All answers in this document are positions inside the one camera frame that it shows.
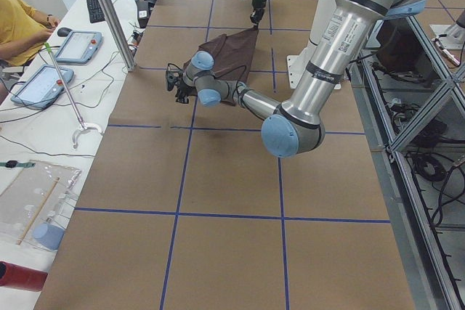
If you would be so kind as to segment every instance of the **wristwatch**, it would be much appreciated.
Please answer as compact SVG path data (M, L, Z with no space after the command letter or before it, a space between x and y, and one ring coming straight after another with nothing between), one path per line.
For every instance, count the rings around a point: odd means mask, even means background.
M23 168L30 168L34 167L36 163L28 162L28 163L18 163L16 160L10 160L7 161L6 163L0 163L0 166L6 167L6 168L15 168L15 167L23 167Z

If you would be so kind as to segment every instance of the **person's arm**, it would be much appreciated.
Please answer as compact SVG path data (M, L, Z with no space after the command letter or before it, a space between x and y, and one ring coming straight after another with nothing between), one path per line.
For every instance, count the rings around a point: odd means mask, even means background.
M0 60L9 60L12 57L28 50L32 46L44 43L53 33L52 29L44 28L32 36L0 44Z
M0 83L0 104L7 98L8 90L4 84Z
M31 16L36 22L41 23L42 25L52 26L55 28L60 23L60 19L54 15L47 15L42 11L36 10Z

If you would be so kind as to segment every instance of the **blue cap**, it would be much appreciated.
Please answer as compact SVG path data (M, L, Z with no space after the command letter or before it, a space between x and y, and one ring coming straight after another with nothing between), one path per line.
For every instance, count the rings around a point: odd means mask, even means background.
M197 69L210 70L213 68L213 57L207 51L198 51L190 60Z
M299 137L292 123L282 115L271 115L262 124L262 141L265 147L278 158L297 154Z
M221 95L217 90L203 89L197 92L197 96L205 107L213 107L221 102Z
M409 5L402 5L400 7L393 7L389 9L385 19L401 18L407 16L417 15L424 10L426 6L426 0L420 0Z
M61 239L63 238L63 234L65 234L65 230L48 223L38 225L32 232L34 239L50 250L58 249Z

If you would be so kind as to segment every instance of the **computer mouse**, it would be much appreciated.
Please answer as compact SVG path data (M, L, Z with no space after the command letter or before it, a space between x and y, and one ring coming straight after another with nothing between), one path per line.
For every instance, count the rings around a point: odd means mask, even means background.
M57 32L57 35L58 36L68 36L68 34L72 31L71 28L66 28L66 27L61 27L58 32Z

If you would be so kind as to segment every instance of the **keyboard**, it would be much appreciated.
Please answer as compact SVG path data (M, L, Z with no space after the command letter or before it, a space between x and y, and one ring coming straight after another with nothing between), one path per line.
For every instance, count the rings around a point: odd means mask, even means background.
M105 16L98 0L87 0L87 9L89 10L90 23L105 21Z

